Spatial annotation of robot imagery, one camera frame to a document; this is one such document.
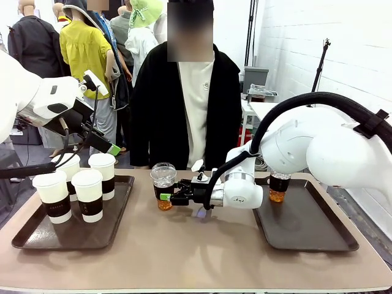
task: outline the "beige tabletop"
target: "beige tabletop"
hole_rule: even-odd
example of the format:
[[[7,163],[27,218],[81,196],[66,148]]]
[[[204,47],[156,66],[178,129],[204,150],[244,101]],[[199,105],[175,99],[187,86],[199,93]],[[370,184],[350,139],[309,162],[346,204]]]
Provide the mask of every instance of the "beige tabletop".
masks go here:
[[[200,205],[157,209],[146,170],[135,176],[129,203],[110,247],[90,252],[29,252],[12,238],[39,207],[31,199],[0,231],[0,288],[40,292],[352,292],[383,290],[392,272],[311,175],[327,203],[360,244],[356,252],[283,252],[260,235],[251,210],[216,208],[209,222]],[[259,173],[258,177],[267,176]],[[190,171],[178,179],[191,178]]]

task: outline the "green hat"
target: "green hat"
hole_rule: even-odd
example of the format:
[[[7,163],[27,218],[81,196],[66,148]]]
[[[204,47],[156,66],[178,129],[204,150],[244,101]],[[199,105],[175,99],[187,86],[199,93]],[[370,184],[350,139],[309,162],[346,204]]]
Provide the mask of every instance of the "green hat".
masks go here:
[[[164,3],[162,0],[130,0],[133,11],[130,16],[131,28],[144,28],[158,20]]]

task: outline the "brown tray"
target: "brown tray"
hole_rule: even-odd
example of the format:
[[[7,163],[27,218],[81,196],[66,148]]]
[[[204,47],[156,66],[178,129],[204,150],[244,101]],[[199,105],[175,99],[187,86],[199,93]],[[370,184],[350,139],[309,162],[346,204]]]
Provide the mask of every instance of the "brown tray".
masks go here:
[[[71,203],[72,217],[52,224],[41,205],[12,240],[19,249],[72,251],[102,249],[111,244],[127,205],[133,176],[115,176],[115,197],[104,201],[104,216],[95,223],[83,221],[78,202]]]
[[[269,198],[268,180],[255,180],[263,187],[264,198],[254,215],[272,247],[313,252],[358,250],[356,239],[310,181],[292,179],[284,202],[275,203]]]

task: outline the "white paper cup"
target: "white paper cup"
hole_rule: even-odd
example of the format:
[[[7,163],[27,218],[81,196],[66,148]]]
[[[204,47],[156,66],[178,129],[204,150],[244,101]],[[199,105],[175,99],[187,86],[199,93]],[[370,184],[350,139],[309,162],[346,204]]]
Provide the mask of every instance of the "white paper cup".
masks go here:
[[[97,222],[102,216],[102,174],[97,170],[82,170],[72,177],[85,222]]]
[[[65,153],[64,157],[61,159],[60,164],[67,161],[71,156],[73,156],[73,153]],[[60,155],[53,158],[52,162],[57,162],[59,159],[60,159]],[[79,155],[76,154],[75,156],[73,156],[73,158],[70,161],[68,161],[62,167],[59,167],[57,170],[62,170],[63,172],[65,172],[67,174],[67,188],[68,188],[69,197],[71,199],[71,202],[78,200],[78,198],[76,196],[75,187],[72,185],[71,180],[72,180],[72,177],[80,171],[80,157],[79,157]]]
[[[102,174],[104,200],[110,200],[115,196],[115,162],[113,155],[105,153],[94,154],[88,160],[90,167]]]
[[[54,224],[66,222],[72,216],[66,179],[66,173],[58,170],[36,176],[32,180],[32,185],[37,188],[49,219]]]

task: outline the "hand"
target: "hand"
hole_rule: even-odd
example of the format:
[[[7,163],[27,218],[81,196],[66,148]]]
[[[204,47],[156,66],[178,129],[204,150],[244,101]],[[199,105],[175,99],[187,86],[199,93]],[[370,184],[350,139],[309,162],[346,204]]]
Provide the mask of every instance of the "hand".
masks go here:
[[[149,166],[145,166],[145,167],[135,167],[136,170],[149,170]]]
[[[125,73],[125,76],[126,76],[126,78],[127,78],[127,82],[130,83],[130,82],[132,81],[132,74],[129,72],[128,69],[126,69],[126,70],[124,71],[124,73]]]
[[[111,72],[105,72],[105,77],[108,80],[109,83],[111,83],[112,79],[111,79]]]

